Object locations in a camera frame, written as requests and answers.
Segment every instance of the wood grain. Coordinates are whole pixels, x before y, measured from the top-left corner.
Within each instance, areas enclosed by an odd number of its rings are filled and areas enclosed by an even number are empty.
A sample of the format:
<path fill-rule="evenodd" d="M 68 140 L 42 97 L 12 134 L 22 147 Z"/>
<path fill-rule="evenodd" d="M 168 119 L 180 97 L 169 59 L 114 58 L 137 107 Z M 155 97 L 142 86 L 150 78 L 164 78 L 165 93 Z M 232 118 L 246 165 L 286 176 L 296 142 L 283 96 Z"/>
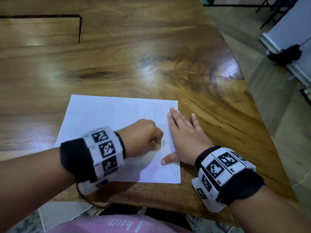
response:
<path fill-rule="evenodd" d="M 0 19 L 0 47 L 77 44 L 79 18 Z"/>
<path fill-rule="evenodd" d="M 43 3 L 46 9 L 40 8 Z M 230 147 L 255 164 L 267 186 L 297 206 L 231 50 L 199 0 L 0 4 L 9 15 L 83 17 L 79 45 L 0 49 L 0 159 L 53 147 L 71 94 L 178 100 L 185 116 L 196 113 L 214 144 Z M 195 176 L 194 167 L 181 164 L 181 184 L 111 183 L 89 199 L 237 225 L 227 209 L 208 212 L 191 185 Z M 80 200 L 74 187 L 52 199 Z"/>

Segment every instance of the fingernail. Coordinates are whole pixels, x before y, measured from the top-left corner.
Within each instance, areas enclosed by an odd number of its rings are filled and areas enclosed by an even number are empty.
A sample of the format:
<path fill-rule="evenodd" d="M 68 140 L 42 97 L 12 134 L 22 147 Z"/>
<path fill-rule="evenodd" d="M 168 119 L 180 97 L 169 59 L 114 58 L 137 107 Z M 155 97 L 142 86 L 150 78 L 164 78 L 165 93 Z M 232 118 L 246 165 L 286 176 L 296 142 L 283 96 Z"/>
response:
<path fill-rule="evenodd" d="M 166 162 L 164 161 L 164 159 L 161 160 L 161 164 L 166 165 Z"/>

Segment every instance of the pink clothing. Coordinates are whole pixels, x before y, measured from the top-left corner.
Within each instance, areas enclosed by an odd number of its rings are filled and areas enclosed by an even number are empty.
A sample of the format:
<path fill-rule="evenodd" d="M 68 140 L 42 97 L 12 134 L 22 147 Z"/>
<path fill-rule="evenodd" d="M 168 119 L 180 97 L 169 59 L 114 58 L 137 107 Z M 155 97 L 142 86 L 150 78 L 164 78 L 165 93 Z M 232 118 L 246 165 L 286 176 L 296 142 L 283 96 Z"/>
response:
<path fill-rule="evenodd" d="M 146 215 L 106 215 L 77 219 L 60 224 L 47 233 L 189 233 L 172 223 L 161 222 Z"/>

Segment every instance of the white paper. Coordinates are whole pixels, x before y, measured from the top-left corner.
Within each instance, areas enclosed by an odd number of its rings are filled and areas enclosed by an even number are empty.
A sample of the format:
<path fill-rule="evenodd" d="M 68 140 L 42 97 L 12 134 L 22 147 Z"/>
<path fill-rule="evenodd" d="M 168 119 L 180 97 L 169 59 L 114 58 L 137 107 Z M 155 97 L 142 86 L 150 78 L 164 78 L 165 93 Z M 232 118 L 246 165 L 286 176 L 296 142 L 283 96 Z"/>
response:
<path fill-rule="evenodd" d="M 159 151 L 149 152 L 138 160 L 126 159 L 118 168 L 115 181 L 180 184 L 179 163 L 162 166 L 160 161 L 175 151 L 167 122 L 169 108 L 178 109 L 177 101 L 139 98 L 71 95 L 55 147 L 81 137 L 83 132 L 110 126 L 114 131 L 139 119 L 153 120 L 164 135 Z"/>

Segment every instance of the flat open hand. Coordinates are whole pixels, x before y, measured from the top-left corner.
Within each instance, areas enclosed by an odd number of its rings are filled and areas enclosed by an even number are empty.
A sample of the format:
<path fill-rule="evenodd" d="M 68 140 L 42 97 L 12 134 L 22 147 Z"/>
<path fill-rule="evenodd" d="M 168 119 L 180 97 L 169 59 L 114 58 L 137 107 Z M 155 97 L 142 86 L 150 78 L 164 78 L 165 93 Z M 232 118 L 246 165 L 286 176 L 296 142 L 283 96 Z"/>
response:
<path fill-rule="evenodd" d="M 140 119 L 117 131 L 126 152 L 126 158 L 133 158 L 157 149 L 161 145 L 163 132 L 154 121 Z"/>
<path fill-rule="evenodd" d="M 170 108 L 167 120 L 174 141 L 175 152 L 165 156 L 161 160 L 162 165 L 179 161 L 194 165 L 196 158 L 204 150 L 214 146 L 200 127 L 195 114 L 192 114 L 191 118 L 193 125 L 179 110 Z"/>

